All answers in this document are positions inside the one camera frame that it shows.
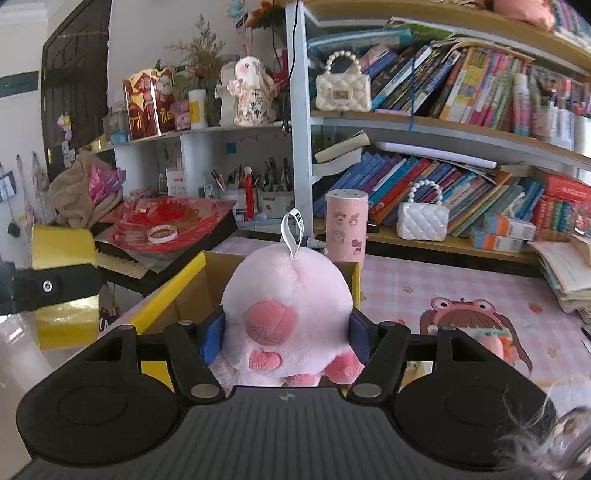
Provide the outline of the red doll figurine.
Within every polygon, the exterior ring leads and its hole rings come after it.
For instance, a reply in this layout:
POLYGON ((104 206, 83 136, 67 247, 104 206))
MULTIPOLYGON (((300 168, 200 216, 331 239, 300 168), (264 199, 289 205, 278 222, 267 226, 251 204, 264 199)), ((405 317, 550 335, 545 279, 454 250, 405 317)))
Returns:
POLYGON ((243 177, 242 185, 245 191, 245 219, 252 221, 254 219, 254 193, 252 185, 252 168, 245 166, 245 176, 243 177))

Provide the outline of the orange white box lower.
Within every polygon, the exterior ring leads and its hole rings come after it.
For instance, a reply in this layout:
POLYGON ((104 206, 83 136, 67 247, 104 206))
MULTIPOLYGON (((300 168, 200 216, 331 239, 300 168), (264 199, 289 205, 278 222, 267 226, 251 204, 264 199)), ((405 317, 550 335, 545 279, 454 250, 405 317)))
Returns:
POLYGON ((485 233, 472 228, 470 233, 472 246, 479 250, 519 253, 523 247, 523 240, 485 233))

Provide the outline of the cream quilted pearl handbag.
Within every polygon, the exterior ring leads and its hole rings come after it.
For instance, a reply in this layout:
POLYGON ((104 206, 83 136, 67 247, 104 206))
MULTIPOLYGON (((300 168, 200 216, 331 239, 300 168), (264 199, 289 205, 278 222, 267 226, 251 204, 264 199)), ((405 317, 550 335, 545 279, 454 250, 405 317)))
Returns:
POLYGON ((349 50, 335 51, 325 61, 325 71, 315 78, 315 107, 325 112, 370 112, 370 76, 363 73, 360 61, 349 50), (349 72, 334 73, 332 66, 339 57, 351 64, 349 72))

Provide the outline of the red boxed book set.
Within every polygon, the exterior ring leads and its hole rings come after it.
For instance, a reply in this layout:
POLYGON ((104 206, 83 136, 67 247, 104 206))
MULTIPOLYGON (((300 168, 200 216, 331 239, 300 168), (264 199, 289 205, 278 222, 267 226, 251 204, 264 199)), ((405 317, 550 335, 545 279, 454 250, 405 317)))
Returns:
POLYGON ((591 188, 578 180, 544 173, 540 182, 545 186, 547 198, 568 202, 589 202, 591 188))

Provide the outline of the white bookshelf frame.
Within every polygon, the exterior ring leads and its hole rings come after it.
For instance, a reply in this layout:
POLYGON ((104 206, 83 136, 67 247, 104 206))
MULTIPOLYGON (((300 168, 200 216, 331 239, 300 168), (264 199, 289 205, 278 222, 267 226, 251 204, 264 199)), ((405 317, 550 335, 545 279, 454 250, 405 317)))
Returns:
POLYGON ((472 155, 500 163, 527 162, 571 177, 590 167, 589 158, 533 138, 433 118, 395 114, 311 112, 308 88, 308 36, 346 28, 382 27, 390 20, 410 20, 430 27, 488 40, 526 53, 540 64, 582 82, 590 79, 590 53, 553 33, 489 11, 446 1, 287 1, 291 140, 294 154, 294 201, 304 231, 314 232, 312 214, 311 129, 315 126, 365 130, 378 140, 472 155))

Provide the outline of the orange white box upper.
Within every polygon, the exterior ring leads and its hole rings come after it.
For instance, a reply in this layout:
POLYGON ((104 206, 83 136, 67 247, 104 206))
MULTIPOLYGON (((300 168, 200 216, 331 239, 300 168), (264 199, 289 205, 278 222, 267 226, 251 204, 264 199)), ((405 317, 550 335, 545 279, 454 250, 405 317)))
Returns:
POLYGON ((533 241, 536 235, 536 227, 531 222, 505 215, 486 214, 482 230, 489 235, 524 241, 533 241))

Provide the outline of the pink cylinder container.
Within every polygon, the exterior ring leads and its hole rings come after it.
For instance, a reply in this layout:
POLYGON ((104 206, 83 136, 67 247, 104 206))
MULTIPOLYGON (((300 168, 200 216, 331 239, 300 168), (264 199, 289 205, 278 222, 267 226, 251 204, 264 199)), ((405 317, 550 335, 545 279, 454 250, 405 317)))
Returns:
POLYGON ((365 264, 369 196, 353 189, 325 195, 325 243, 332 262, 365 264))

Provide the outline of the yellow cardboard box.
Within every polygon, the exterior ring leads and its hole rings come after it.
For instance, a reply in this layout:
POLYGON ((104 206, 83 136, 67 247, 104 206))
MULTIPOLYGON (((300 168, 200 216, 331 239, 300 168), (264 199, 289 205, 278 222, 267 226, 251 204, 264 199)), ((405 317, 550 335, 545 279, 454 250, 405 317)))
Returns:
POLYGON ((243 257, 201 252, 158 290, 137 304, 122 319, 139 334, 160 333, 180 320, 204 321, 221 297, 243 257))

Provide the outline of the orange white box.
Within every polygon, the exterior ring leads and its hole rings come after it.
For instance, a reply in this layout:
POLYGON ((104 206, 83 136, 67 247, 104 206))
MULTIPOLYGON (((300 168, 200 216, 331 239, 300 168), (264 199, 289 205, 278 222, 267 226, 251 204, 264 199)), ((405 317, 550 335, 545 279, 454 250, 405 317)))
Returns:
POLYGON ((482 230, 489 235, 524 241, 533 241, 536 235, 536 227, 531 222, 505 215, 486 214, 482 230))
POLYGON ((472 228, 470 233, 472 246, 479 250, 519 253, 523 247, 523 240, 485 233, 472 228))

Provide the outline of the white tape roll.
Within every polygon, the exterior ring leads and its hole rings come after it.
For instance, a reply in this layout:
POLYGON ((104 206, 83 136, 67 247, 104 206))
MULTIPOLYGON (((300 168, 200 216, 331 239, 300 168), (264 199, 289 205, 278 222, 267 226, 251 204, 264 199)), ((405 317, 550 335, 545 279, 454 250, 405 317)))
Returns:
POLYGON ((146 233, 148 241, 152 244, 164 244, 174 240, 177 236, 177 228, 167 224, 156 225, 146 233))

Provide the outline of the stack of papers and books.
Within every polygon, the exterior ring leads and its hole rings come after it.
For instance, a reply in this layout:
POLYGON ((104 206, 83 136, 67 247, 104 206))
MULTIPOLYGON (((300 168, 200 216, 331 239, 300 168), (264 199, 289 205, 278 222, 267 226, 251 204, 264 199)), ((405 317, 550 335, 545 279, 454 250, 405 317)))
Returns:
POLYGON ((590 252, 572 240, 567 242, 530 242, 538 255, 544 278, 566 314, 577 313, 590 324, 590 252))

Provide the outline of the white quilted pearl handbag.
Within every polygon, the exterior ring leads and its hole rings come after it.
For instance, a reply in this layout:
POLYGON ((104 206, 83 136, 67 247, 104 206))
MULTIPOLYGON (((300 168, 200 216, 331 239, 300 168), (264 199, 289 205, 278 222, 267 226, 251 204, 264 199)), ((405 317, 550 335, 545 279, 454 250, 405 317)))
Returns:
POLYGON ((447 237, 450 210, 443 204, 443 191, 432 180, 413 184, 408 199, 399 205, 397 234, 404 240, 441 242, 447 237), (436 192, 434 203, 415 201, 419 188, 427 186, 436 192))

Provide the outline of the white rabbit figurine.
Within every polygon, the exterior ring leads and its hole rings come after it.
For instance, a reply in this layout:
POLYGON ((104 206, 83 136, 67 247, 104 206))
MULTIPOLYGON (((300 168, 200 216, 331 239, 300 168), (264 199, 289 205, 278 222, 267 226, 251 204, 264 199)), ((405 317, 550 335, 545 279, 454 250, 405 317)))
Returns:
POLYGON ((276 121, 273 100, 279 87, 256 57, 224 64, 214 94, 221 101, 221 127, 256 127, 276 121))

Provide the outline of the pink plush toy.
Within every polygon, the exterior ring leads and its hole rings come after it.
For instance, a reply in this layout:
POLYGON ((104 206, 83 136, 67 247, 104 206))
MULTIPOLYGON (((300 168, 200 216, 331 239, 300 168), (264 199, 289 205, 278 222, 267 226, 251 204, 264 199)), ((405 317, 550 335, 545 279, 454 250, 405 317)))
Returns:
POLYGON ((224 333, 211 371, 221 387, 315 387, 355 382, 349 346, 353 296, 341 270, 315 250, 276 243, 240 263, 221 298, 224 333))

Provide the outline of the red plastic wrapped plate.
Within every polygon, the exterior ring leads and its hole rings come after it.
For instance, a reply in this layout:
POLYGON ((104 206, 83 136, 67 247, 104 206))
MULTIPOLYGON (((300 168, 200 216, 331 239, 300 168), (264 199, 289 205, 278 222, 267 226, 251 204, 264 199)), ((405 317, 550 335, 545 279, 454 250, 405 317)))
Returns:
POLYGON ((95 240, 141 254, 177 251, 211 234, 229 213, 232 214, 233 206, 235 203, 232 201, 199 197, 159 197, 127 201, 103 218, 109 227, 98 234, 95 240), (174 225, 178 236, 164 244, 150 243, 146 237, 147 231, 161 224, 174 225))

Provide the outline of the brown plush with pink wrap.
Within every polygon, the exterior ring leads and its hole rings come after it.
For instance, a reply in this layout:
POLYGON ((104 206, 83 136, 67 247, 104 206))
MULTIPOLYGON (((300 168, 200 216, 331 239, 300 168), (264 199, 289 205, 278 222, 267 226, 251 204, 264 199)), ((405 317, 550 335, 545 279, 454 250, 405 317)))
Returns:
POLYGON ((122 200, 121 191, 110 193, 95 203, 89 195, 91 168, 113 172, 109 164, 88 151, 79 153, 71 167, 61 172, 49 186, 49 198, 57 213, 58 225, 91 229, 122 200))

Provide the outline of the red festive doll decoration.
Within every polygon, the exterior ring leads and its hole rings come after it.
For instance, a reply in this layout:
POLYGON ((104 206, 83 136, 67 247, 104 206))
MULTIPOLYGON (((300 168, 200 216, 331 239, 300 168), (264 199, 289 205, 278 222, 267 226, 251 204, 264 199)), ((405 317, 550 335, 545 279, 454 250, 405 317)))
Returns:
POLYGON ((174 72, 166 67, 144 69, 122 80, 131 140, 159 136, 175 130, 171 106, 174 72))

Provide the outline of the white pen holder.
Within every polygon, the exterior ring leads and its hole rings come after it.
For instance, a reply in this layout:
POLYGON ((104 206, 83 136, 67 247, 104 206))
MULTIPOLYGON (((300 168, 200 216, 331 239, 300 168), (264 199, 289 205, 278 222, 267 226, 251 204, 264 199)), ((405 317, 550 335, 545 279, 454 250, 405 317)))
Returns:
POLYGON ((294 193, 286 191, 257 191, 259 211, 266 214, 267 219, 280 219, 294 208, 294 193))

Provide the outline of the pink cartoon table mat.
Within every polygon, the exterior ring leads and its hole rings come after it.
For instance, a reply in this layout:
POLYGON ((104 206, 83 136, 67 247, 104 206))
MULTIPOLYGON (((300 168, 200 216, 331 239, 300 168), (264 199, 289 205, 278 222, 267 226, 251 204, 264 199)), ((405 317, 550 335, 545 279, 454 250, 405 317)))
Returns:
MULTIPOLYGON (((351 267, 335 266, 356 308, 351 267)), ((559 409, 589 402, 589 342, 544 280, 384 257, 364 266, 370 288, 361 310, 374 323, 420 335, 456 327, 548 391, 559 409)))

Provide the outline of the white yellow label bottle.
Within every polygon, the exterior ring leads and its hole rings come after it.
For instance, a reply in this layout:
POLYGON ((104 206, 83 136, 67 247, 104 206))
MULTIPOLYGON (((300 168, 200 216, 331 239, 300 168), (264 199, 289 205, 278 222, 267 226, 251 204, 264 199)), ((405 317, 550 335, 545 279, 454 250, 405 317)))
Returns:
POLYGON ((205 129, 207 127, 207 94, 204 89, 193 89, 188 92, 188 110, 190 129, 205 129))

